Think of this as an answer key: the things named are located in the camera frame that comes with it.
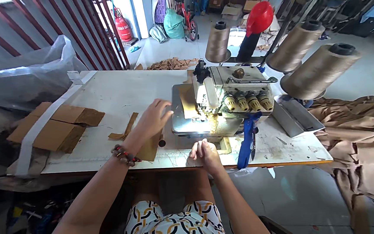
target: patterned shorts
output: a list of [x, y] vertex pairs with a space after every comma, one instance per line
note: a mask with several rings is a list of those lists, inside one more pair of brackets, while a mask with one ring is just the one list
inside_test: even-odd
[[195, 201], [179, 214], [165, 216], [153, 201], [140, 201], [132, 206], [125, 234], [224, 233], [220, 213], [209, 201]]

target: red bicycle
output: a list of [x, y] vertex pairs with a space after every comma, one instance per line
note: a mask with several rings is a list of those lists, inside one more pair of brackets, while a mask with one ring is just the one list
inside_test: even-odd
[[192, 12], [189, 9], [187, 9], [187, 11], [185, 10], [184, 3], [177, 4], [177, 12], [180, 15], [184, 16], [185, 24], [188, 29], [188, 37], [190, 38], [190, 40], [199, 40], [199, 30], [197, 28], [196, 22], [194, 22], [193, 20], [194, 14], [192, 14]]

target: red gas cylinder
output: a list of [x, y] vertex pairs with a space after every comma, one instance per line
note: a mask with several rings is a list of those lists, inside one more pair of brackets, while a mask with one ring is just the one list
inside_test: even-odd
[[125, 19], [122, 17], [121, 10], [115, 8], [115, 26], [118, 30], [119, 38], [125, 42], [132, 40], [131, 30]]

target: overlock sewing machine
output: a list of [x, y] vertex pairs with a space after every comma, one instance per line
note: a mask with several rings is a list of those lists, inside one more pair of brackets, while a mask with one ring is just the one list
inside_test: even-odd
[[[206, 67], [205, 64], [203, 60], [197, 64], [192, 84], [172, 88], [174, 134], [231, 137], [243, 129], [244, 119], [259, 114], [259, 121], [263, 121], [272, 113], [274, 99], [270, 83], [278, 81], [275, 77], [266, 79], [254, 66]], [[191, 88], [194, 92], [185, 92]]]

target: green sack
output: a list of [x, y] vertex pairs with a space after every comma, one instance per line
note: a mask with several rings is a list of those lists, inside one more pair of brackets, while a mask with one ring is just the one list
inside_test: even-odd
[[169, 38], [184, 38], [184, 17], [178, 15], [175, 10], [168, 8], [165, 11], [164, 29]]

